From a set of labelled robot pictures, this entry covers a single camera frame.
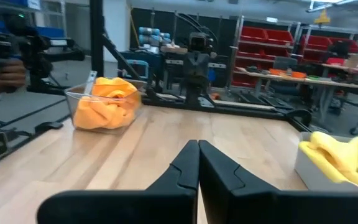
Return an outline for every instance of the clear plastic bin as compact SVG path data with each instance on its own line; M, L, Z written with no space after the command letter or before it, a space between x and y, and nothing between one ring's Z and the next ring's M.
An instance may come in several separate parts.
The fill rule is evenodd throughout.
M65 90L71 121L76 129L109 134L122 134L136 119L142 106L140 89L146 82L126 80L137 91L124 98L84 94L88 83Z

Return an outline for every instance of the shelving unit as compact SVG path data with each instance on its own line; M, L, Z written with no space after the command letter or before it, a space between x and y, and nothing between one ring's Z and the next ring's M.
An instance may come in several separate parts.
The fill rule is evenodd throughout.
M327 31L332 33L342 33L349 34L349 38L337 38L337 37L326 37L320 35L312 35L314 30ZM351 41L351 47L349 53L352 55L358 55L358 41L354 39L358 36L358 30L354 29L343 29L338 27L329 27L329 26L316 26L309 25L301 28L301 32L298 34L297 38L300 39L300 52L302 54L302 63L314 62L319 63L320 58L327 51L328 47L337 40L347 40Z
M287 30L262 29L246 26L246 22L287 26ZM295 40L291 31L295 28L296 37L300 31L300 22L277 21L267 22L262 19L240 17L236 27L233 43L232 67L256 66L258 69L273 67L275 57L289 57L293 52ZM230 83L234 86L254 87L257 79L248 75L232 72Z

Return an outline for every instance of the concrete floor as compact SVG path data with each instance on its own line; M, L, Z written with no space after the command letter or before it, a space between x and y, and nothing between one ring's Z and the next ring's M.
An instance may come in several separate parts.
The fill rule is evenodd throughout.
M78 85L85 82L91 69L89 58L84 62L58 62L53 65L55 67L55 70L52 73L53 77L55 77L61 85L67 86ZM116 70L116 63L105 63L105 75L107 77L115 76ZM18 90L15 93L1 94L0 120L8 122L64 98L64 96L29 93L25 88ZM353 101L358 102L358 96L353 95L350 96L350 98ZM67 103L64 101L37 114L33 114L28 118L12 123L6 128L17 128L33 133L36 125L47 121L56 121L66 116L68 113ZM350 136L349 130L356 124L357 119L358 108L351 105L345 105L340 116L330 113L328 114L326 125L333 130L333 134Z

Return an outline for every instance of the black metal frame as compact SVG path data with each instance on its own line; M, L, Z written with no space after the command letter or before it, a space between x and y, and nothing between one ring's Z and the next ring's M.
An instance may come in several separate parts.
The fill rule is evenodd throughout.
M125 59L122 55L116 50L115 45L108 39L107 33L104 30L104 16L103 16L103 0L93 0L89 1L89 11L91 18L91 63L92 70L98 72L99 77L104 76L104 55L103 55L103 47L106 47L112 55L119 60L122 61L122 64L125 65L128 69L128 74L132 76L133 79L139 79L139 75L136 72L132 72L133 68L126 63ZM218 105L214 108L206 108L202 106L193 106L188 105L182 101L175 100L164 100L161 97L156 97L147 94L148 96L143 97L142 102L145 105L150 106L162 106L176 109L184 109L184 110L194 110L194 111L204 111L210 113L223 113L223 114L234 114L240 116L250 116L256 118L265 118L265 119L279 119L282 121L287 121L290 125L296 128L298 131L307 131L310 132L310 129L307 127L308 123L303 121L298 121L294 114L300 115L297 113L293 113L292 111L285 110L269 110L269 109L260 109L260 108L245 108L241 106L231 106L231 105Z

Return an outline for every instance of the white container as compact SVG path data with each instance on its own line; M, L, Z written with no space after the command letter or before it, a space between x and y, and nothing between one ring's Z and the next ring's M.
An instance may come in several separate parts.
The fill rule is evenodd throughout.
M311 133L302 132L300 141L310 141ZM341 142L349 142L352 138L332 136ZM309 190L335 191L335 192L358 192L358 185L351 182L335 183L309 159L309 157L298 148L295 170L301 177Z

